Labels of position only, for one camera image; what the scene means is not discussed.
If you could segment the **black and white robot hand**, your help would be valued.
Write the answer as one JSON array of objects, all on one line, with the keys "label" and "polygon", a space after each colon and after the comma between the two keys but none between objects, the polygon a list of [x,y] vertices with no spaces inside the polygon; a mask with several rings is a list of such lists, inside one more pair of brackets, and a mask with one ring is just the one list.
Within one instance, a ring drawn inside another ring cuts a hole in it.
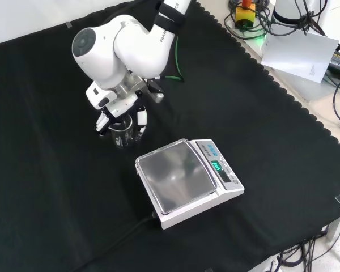
[{"label": "black and white robot hand", "polygon": [[105,136],[108,131],[120,131],[114,125],[124,123],[127,116],[131,117],[130,125],[133,126],[134,140],[139,142],[145,133],[148,121],[147,110],[138,95],[130,95],[126,99],[116,99],[100,110],[100,117],[96,121],[96,132]]}]

